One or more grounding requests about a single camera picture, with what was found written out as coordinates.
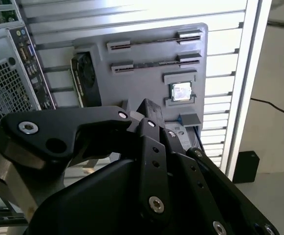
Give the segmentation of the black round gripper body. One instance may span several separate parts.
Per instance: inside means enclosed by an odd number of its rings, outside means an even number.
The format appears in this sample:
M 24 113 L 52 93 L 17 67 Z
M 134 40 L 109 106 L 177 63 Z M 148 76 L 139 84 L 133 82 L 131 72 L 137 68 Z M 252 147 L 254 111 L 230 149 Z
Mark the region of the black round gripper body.
M 163 156 L 116 161 L 46 199 L 30 235 L 210 235 L 213 221 L 180 164 Z

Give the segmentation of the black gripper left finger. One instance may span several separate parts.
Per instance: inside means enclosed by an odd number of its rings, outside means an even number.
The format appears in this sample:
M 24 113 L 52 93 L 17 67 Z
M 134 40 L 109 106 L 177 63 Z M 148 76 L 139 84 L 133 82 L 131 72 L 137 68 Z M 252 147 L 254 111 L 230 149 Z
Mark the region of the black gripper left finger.
M 155 156 L 153 102 L 8 114 L 0 122 L 0 196 L 33 217 L 66 187 L 120 160 Z

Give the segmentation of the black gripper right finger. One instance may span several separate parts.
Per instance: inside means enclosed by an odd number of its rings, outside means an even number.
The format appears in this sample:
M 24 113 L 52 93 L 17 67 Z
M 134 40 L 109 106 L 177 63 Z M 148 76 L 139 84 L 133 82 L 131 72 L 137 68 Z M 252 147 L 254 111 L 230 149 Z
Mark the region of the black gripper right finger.
M 278 230 L 198 148 L 184 150 L 164 126 L 161 107 L 152 104 L 157 125 L 152 159 L 152 234 L 276 235 Z

